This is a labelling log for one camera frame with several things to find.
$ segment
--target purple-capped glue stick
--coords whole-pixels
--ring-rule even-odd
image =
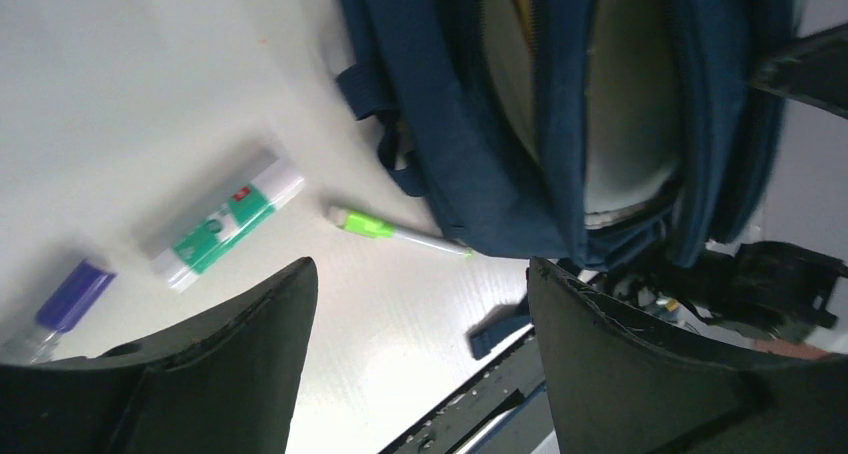
[[[85,259],[41,306],[32,324],[0,346],[4,364],[37,364],[52,360],[53,351],[109,287],[115,273],[103,263]]]

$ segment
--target glue stick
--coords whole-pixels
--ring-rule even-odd
[[[278,159],[153,259],[153,270],[177,292],[186,290],[212,264],[304,186],[288,159]]]

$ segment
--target bag strap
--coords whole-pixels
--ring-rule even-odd
[[[365,0],[340,0],[340,3],[357,63],[342,72],[336,83],[357,120],[376,116],[382,124],[377,158],[389,176],[408,196],[424,196],[428,192],[427,184],[415,153],[405,156],[406,167],[397,167],[400,110],[380,59]]]

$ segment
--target bottle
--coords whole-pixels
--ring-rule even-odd
[[[115,273],[103,263],[83,260],[41,306],[32,323],[0,345],[0,363],[27,365],[52,360],[62,336],[77,325],[114,278]]]
[[[304,186],[303,175],[280,158],[233,194],[182,239],[153,259],[153,270],[177,292],[186,290],[218,259]]]

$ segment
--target blue bag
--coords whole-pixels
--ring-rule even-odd
[[[689,266],[759,204],[783,103],[746,81],[795,0],[340,1],[341,91],[445,237],[593,270],[664,241]]]

